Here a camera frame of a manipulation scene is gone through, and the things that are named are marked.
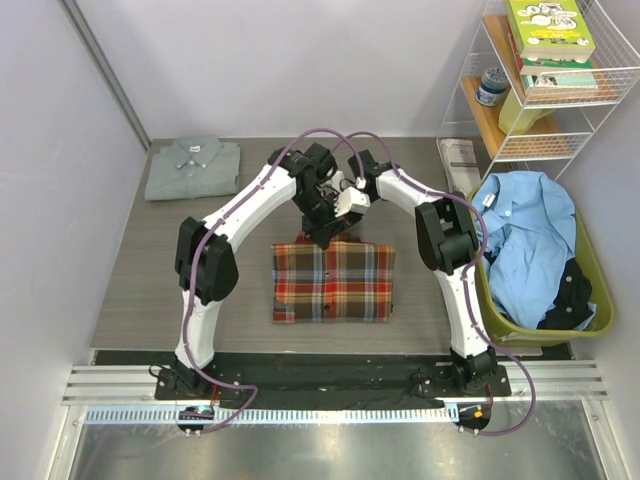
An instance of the metal floor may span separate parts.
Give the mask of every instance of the metal floor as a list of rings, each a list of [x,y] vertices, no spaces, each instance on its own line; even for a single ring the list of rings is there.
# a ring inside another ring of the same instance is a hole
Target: metal floor
[[[490,429],[528,402],[497,403]],[[234,427],[146,449],[174,426],[87,425],[73,480],[605,479],[582,402],[545,402],[517,433],[474,438],[449,423]],[[87,462],[97,450],[92,464]],[[141,455],[115,458],[121,453]]]

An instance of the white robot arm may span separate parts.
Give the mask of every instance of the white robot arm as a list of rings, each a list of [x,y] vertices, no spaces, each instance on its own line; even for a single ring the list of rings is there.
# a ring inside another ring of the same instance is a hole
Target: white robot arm
[[[412,180],[427,192],[420,193],[401,181],[389,164],[377,164],[368,151],[360,152],[366,186],[359,183],[360,188],[343,189],[343,182],[336,181],[344,176],[337,170],[335,159],[329,150],[318,144],[304,153],[287,155],[268,181],[263,182],[267,172],[273,170],[273,160],[279,153],[274,152],[269,159],[271,165],[266,165],[258,177],[225,207],[201,222],[189,218],[181,226],[176,271],[180,275],[186,312],[189,289],[193,287],[189,285],[189,276],[195,248],[209,228],[223,216],[228,217],[207,243],[197,266],[195,305],[187,326],[190,350],[197,366],[206,368],[214,356],[213,340],[220,306],[238,279],[234,252],[264,218],[292,199],[303,213],[302,228],[306,235],[321,248],[327,248],[332,237],[362,218],[370,203],[382,199],[395,203],[416,220],[420,255],[435,272],[444,294],[451,324],[451,353],[454,366],[457,364],[455,371],[459,383],[464,385],[476,376],[494,373],[497,366],[495,352],[472,325],[463,294],[461,270],[477,249],[473,222],[465,208],[451,200],[443,200],[436,195],[437,191]],[[349,164],[355,171],[354,158]],[[400,175],[410,178],[402,170]],[[327,193],[326,186],[331,186],[333,193]],[[467,273],[471,287],[473,273],[473,270]],[[475,288],[470,291],[474,317],[483,330]],[[181,339],[175,354],[178,365],[187,371],[191,363],[184,343]]]
[[[412,183],[420,185],[427,192],[432,190],[418,181],[409,177],[402,169],[400,174],[404,178],[408,178]],[[416,207],[427,203],[441,201],[441,197],[437,195],[424,194],[410,187],[403,182],[396,172],[388,170],[381,174],[377,179],[378,192],[380,198],[388,200],[398,205],[402,210],[415,218]],[[449,314],[449,324],[451,325],[451,349],[463,358],[469,356],[475,357],[487,351],[487,344],[480,338],[477,330],[473,327],[467,305],[465,303],[463,286],[462,286],[462,269],[466,266],[461,265],[453,269],[453,273],[449,274],[443,270],[435,270],[434,273],[442,289],[444,301]],[[473,308],[474,318],[481,319],[480,306],[478,305],[478,297],[475,294],[475,267],[467,272],[467,282],[469,283],[471,295],[471,305]],[[484,331],[484,325],[479,322],[479,328]]]

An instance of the folded plaid shirt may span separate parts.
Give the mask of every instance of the folded plaid shirt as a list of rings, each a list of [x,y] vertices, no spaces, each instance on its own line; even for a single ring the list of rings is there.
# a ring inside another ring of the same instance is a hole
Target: folded plaid shirt
[[[391,315],[393,247],[340,234],[322,250],[300,233],[273,245],[273,321],[386,322]]]

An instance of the gray shirt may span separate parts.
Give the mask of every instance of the gray shirt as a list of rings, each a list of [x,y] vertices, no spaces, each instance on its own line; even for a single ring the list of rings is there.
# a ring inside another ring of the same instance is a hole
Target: gray shirt
[[[146,200],[178,200],[238,193],[240,146],[215,137],[175,140],[151,159]]]

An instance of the white wall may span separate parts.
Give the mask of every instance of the white wall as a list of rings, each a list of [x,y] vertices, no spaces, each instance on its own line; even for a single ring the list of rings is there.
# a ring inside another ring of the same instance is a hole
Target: white wall
[[[605,0],[604,7],[631,43],[640,47],[640,3]],[[632,470],[640,478],[640,86],[609,118],[561,178],[580,209],[617,309],[606,336],[574,342],[596,359],[617,413]]]
[[[150,137],[435,135],[483,2],[79,0]]]
[[[53,0],[0,2],[0,476],[41,479],[143,152]]]

